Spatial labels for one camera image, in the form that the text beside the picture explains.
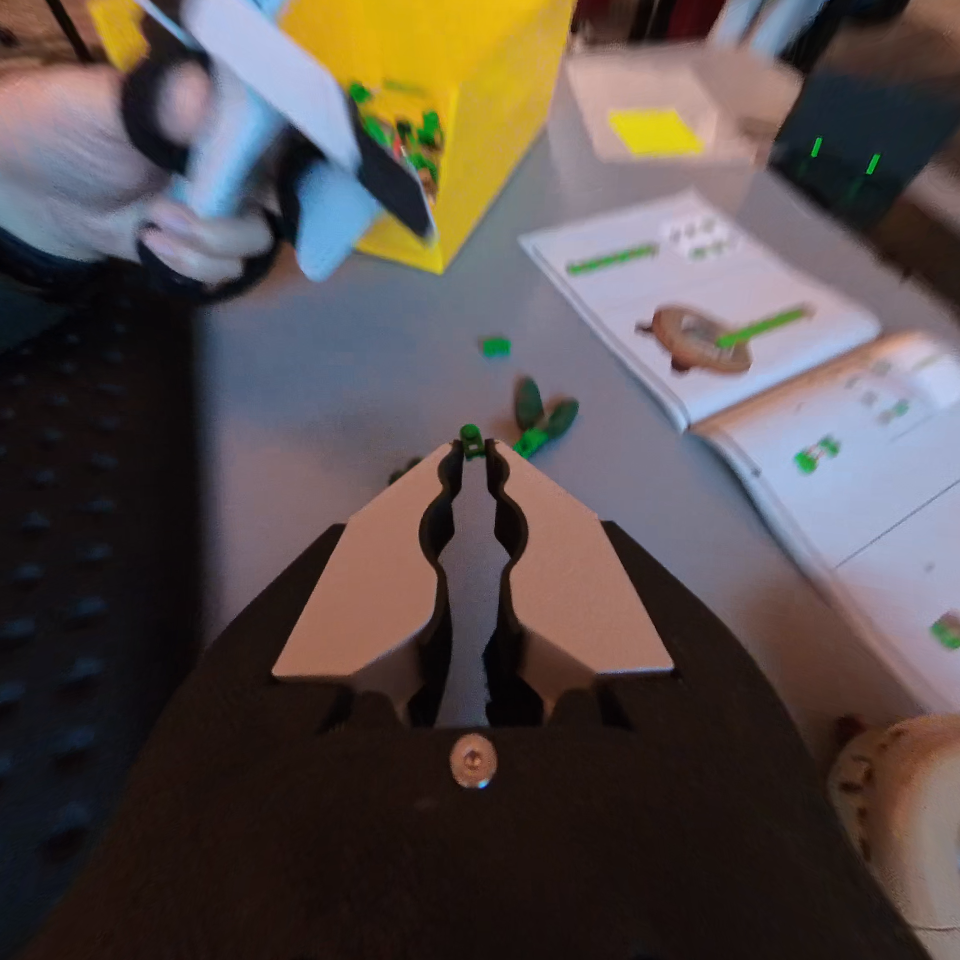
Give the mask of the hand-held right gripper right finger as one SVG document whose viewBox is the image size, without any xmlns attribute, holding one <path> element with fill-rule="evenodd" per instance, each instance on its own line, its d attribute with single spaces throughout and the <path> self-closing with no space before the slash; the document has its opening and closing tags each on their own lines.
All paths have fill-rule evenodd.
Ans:
<svg viewBox="0 0 960 960">
<path fill-rule="evenodd" d="M 505 441 L 486 441 L 508 558 L 486 644 L 486 720 L 536 727 L 572 691 L 669 676 L 675 662 L 598 514 Z"/>
</svg>

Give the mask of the yellow paper note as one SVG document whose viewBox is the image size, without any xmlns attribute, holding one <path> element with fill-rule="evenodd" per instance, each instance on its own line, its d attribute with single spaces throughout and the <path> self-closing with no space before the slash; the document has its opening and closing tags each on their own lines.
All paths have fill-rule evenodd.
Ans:
<svg viewBox="0 0 960 960">
<path fill-rule="evenodd" d="M 607 123 L 634 157 L 690 157 L 705 149 L 704 141 L 672 108 L 612 110 Z"/>
</svg>

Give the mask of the green leaf assembly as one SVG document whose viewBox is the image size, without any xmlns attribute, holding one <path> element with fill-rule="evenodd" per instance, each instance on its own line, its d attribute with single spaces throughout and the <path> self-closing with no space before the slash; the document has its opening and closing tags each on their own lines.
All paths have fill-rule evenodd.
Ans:
<svg viewBox="0 0 960 960">
<path fill-rule="evenodd" d="M 563 437 L 579 412 L 579 401 L 572 397 L 560 399 L 547 411 L 536 381 L 531 377 L 522 378 L 513 400 L 514 420 L 520 437 L 512 449 L 523 459 L 530 460 L 549 443 Z"/>
</svg>

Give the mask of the grey desk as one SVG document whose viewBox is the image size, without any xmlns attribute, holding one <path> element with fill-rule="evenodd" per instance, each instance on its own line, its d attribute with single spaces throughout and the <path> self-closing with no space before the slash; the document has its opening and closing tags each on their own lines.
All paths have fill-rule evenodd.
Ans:
<svg viewBox="0 0 960 960">
<path fill-rule="evenodd" d="M 526 374 L 581 404 L 535 464 L 724 621 L 819 768 L 833 761 L 839 717 L 885 727 L 927 714 L 777 545 L 714 451 L 677 432 L 522 251 L 522 234 L 553 227 L 529 223 L 545 147 L 546 134 L 441 276 L 354 256 L 315 285 L 283 255 L 251 294 L 201 317 L 203 643 L 412 457 L 466 423 L 515 437 L 513 384 Z M 950 306 L 762 173 L 728 214 L 887 329 L 958 343 Z M 489 337 L 510 339 L 510 356 L 482 356 Z"/>
</svg>

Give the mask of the pile of green bricks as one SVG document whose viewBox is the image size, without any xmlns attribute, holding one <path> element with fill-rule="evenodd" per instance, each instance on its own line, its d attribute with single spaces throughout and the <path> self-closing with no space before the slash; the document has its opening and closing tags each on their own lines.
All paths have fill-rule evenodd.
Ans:
<svg viewBox="0 0 960 960">
<path fill-rule="evenodd" d="M 396 162 L 411 168 L 428 203 L 435 207 L 446 149 L 436 97 L 423 87 L 391 78 L 378 85 L 354 79 L 346 92 L 366 135 Z"/>
</svg>

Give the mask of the person's left hand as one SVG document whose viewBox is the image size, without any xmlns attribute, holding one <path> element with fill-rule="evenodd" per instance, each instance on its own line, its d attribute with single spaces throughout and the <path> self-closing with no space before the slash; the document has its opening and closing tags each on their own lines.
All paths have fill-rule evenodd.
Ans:
<svg viewBox="0 0 960 960">
<path fill-rule="evenodd" d="M 167 174 L 127 136 L 124 80 L 107 64 L 2 75 L 2 230 L 57 258 L 136 262 L 142 242 L 188 279 L 239 278 L 273 245 L 265 216 L 204 219 L 167 196 Z"/>
</svg>

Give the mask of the clear plastic bag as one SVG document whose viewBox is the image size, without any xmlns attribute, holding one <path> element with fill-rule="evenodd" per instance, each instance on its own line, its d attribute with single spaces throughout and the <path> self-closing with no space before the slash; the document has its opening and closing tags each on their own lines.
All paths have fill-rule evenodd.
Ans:
<svg viewBox="0 0 960 960">
<path fill-rule="evenodd" d="M 737 215 L 764 180 L 775 134 L 800 92 L 790 68 L 704 44 L 569 54 L 546 127 L 541 210 L 554 226 L 694 190 Z M 637 152 L 617 132 L 672 114 L 700 142 L 689 153 Z"/>
</svg>

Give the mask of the black power dock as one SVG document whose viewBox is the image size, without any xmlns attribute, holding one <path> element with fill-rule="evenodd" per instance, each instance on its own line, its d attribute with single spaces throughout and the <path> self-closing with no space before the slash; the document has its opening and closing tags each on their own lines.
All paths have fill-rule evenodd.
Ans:
<svg viewBox="0 0 960 960">
<path fill-rule="evenodd" d="M 846 226 L 882 220 L 952 129 L 948 104 L 907 84 L 810 76 L 779 128 L 768 167 Z"/>
</svg>

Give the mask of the large yellow bin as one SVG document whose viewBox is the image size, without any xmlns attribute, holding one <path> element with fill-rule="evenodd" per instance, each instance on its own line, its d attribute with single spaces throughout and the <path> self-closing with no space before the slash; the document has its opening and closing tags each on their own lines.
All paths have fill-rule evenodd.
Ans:
<svg viewBox="0 0 960 960">
<path fill-rule="evenodd" d="M 139 2 L 90 2 L 108 60 L 134 70 L 186 49 Z M 433 239 L 384 212 L 354 249 L 442 274 L 546 124 L 571 2 L 286 2 L 278 24 L 347 92 L 357 80 L 413 84 L 437 100 L 445 130 Z M 159 126 L 189 147 L 210 112 L 195 64 L 162 80 Z"/>
</svg>

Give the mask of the open instruction booklet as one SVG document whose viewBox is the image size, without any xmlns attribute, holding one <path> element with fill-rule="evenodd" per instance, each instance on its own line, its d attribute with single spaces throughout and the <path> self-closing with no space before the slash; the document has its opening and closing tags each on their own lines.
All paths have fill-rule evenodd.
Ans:
<svg viewBox="0 0 960 960">
<path fill-rule="evenodd" d="M 957 714 L 958 348 L 884 333 L 694 191 L 519 243 L 925 711 Z"/>
</svg>

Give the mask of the tan brick pot base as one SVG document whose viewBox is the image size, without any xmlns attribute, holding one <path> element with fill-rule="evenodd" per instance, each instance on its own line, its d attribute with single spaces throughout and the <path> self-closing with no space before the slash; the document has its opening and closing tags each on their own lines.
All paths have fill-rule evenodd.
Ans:
<svg viewBox="0 0 960 960">
<path fill-rule="evenodd" d="M 860 732 L 826 786 L 852 846 L 928 954 L 958 958 L 958 714 Z"/>
</svg>

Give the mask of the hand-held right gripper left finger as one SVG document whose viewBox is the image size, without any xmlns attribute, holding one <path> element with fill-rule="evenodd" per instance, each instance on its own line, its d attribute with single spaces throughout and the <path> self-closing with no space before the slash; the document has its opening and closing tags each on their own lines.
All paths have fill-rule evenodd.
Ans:
<svg viewBox="0 0 960 960">
<path fill-rule="evenodd" d="M 462 443 L 444 443 L 349 518 L 272 678 L 381 694 L 402 721 L 435 725 L 452 652 L 440 558 L 463 466 Z"/>
</svg>

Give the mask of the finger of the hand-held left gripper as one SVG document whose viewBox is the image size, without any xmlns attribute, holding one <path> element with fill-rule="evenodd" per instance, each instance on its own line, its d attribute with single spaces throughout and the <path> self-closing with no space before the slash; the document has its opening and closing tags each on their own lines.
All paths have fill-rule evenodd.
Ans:
<svg viewBox="0 0 960 960">
<path fill-rule="evenodd" d="M 180 2 L 176 16 L 156 2 L 139 8 L 184 47 L 205 51 L 286 119 L 326 161 L 358 182 L 414 236 L 433 239 L 436 223 L 415 172 L 366 135 L 341 84 L 279 24 L 286 2 Z"/>
<path fill-rule="evenodd" d="M 306 279 L 315 283 L 339 269 L 383 213 L 381 203 L 353 174 L 325 160 L 306 166 L 294 198 L 295 259 Z"/>
</svg>

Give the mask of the black perforated chair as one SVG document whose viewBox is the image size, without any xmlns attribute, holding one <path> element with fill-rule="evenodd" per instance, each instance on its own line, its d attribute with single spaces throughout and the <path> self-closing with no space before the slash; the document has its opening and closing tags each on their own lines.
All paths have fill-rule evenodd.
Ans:
<svg viewBox="0 0 960 960">
<path fill-rule="evenodd" d="M 192 321 L 102 296 L 2 357 L 2 958 L 83 869 L 199 652 Z"/>
</svg>

